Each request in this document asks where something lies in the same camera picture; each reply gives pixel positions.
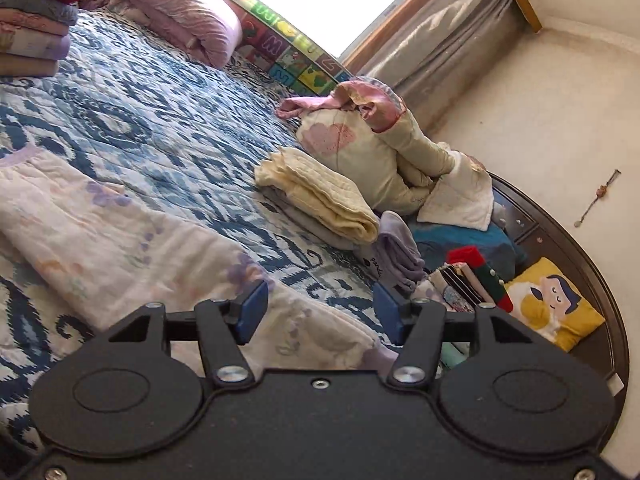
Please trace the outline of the white floral purple-trim garment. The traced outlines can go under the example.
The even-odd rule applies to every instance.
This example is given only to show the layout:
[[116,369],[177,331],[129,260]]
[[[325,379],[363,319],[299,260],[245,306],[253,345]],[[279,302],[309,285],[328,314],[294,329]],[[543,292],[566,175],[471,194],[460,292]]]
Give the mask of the white floral purple-trim garment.
[[1,233],[100,332],[150,301],[186,311],[264,281],[268,310],[240,348],[255,374],[387,374],[397,358],[368,326],[283,285],[234,240],[152,210],[43,148],[2,158]]

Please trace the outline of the mint green folded garment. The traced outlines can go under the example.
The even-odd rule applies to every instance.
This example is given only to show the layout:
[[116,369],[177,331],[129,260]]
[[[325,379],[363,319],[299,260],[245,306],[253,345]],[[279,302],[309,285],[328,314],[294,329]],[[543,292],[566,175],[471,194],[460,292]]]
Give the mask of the mint green folded garment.
[[470,355],[470,345],[467,342],[443,342],[440,348],[440,367],[451,370],[464,362]]

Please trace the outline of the black white striped garment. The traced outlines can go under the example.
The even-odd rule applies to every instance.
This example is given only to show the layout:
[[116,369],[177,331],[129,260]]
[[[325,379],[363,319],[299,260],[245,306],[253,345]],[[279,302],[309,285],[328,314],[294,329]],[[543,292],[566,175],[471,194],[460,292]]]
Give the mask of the black white striped garment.
[[446,282],[473,307],[473,311],[483,302],[483,298],[474,290],[465,276],[453,266],[441,266],[435,272],[442,274]]

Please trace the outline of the purple panda sweatshirt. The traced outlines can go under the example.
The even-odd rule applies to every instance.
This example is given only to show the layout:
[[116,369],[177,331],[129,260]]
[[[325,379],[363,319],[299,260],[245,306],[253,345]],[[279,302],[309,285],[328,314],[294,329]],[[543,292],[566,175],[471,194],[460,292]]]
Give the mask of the purple panda sweatshirt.
[[425,278],[420,250],[405,220],[395,211],[382,213],[378,238],[367,247],[363,260],[379,282],[405,296]]

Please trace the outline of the teal blue pillow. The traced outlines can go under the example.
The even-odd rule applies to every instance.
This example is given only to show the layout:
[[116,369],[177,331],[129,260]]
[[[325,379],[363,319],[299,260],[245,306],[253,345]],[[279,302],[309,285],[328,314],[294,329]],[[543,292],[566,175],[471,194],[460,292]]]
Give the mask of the teal blue pillow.
[[526,252],[512,242],[503,229],[490,222],[486,231],[437,223],[413,223],[409,226],[426,270],[435,271],[445,263],[485,263],[503,281],[511,281],[526,263]]

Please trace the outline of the folded yellow quilted blanket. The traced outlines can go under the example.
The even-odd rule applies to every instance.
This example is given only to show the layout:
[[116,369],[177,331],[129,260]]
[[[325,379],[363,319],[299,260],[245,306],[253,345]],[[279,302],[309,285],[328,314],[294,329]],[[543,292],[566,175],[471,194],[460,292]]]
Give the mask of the folded yellow quilted blanket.
[[380,220],[358,186],[297,148],[280,148],[254,168],[260,188],[276,188],[288,202],[332,233],[358,245],[378,238]]

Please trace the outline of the dark wooden headboard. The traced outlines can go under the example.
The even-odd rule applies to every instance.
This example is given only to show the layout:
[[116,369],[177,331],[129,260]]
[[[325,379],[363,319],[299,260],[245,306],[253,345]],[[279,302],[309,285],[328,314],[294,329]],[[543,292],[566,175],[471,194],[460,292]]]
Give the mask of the dark wooden headboard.
[[599,269],[570,233],[524,192],[498,176],[492,177],[492,185],[496,202],[506,208],[506,234],[526,253],[521,268],[549,259],[604,317],[603,325],[578,342],[572,355],[597,370],[614,396],[621,396],[628,386],[628,339],[620,309]]

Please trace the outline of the blue white patterned quilt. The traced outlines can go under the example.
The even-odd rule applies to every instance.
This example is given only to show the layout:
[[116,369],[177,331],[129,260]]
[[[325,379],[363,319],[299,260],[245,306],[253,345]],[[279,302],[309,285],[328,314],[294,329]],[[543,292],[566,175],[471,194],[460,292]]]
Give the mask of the blue white patterned quilt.
[[[110,12],[81,14],[70,36],[55,76],[2,80],[1,160],[43,148],[152,210],[214,230],[386,347],[362,266],[296,226],[255,186],[254,168],[294,144],[292,127],[273,114],[285,95],[280,84],[239,58],[222,70],[193,63]],[[99,333],[1,233],[3,440],[40,450],[32,386]]]

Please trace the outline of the cream pink bundled comforter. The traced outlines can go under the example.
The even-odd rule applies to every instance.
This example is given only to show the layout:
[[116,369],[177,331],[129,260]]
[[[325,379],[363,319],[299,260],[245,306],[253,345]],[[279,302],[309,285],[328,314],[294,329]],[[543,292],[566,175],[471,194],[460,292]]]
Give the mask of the cream pink bundled comforter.
[[328,96],[296,96],[276,108],[297,118],[296,139],[349,178],[377,211],[485,232],[494,210],[491,177],[475,158],[432,141],[405,101],[382,81],[358,77]]

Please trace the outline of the grey curtain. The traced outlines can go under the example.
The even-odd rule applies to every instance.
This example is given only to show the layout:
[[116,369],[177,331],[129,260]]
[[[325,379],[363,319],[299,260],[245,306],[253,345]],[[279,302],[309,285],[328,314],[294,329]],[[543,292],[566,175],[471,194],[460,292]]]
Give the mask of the grey curtain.
[[421,128],[430,130],[526,28],[515,0],[454,0],[378,52],[359,73],[387,84]]

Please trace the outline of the colourful alphabet foam mat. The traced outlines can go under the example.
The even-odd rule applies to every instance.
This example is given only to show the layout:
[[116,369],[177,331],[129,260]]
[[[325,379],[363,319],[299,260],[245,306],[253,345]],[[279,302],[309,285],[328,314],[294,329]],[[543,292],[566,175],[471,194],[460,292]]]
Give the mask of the colourful alphabet foam mat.
[[259,0],[224,0],[241,23],[239,55],[299,96],[328,96],[352,73]]

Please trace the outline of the purple folded duvet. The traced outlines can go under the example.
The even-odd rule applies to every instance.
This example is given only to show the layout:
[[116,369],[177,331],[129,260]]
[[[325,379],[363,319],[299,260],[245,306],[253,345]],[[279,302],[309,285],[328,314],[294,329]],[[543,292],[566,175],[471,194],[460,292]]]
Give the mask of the purple folded duvet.
[[239,18],[224,0],[111,0],[143,14],[142,22],[191,58],[224,67],[242,41]]

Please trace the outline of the tan folded garment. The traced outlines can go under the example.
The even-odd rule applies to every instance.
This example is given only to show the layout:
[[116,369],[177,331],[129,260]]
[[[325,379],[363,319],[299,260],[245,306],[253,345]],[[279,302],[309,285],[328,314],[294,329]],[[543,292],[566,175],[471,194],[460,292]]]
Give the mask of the tan folded garment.
[[58,61],[26,58],[13,54],[0,55],[1,77],[52,77],[58,72]]

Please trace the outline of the white lilac folded garment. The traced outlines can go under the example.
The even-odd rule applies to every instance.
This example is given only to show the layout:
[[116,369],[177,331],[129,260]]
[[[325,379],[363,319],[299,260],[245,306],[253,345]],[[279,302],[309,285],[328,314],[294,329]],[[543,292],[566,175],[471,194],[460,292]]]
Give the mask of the white lilac folded garment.
[[4,54],[59,61],[70,52],[70,36],[56,36],[2,22],[0,50]]

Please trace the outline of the grey blue folded garment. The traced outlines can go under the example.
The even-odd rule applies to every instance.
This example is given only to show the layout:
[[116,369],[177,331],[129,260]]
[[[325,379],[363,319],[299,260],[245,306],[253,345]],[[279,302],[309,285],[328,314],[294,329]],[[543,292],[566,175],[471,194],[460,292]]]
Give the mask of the grey blue folded garment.
[[0,6],[2,9],[37,14],[67,26],[73,26],[78,21],[79,9],[76,4],[56,0],[0,0]]

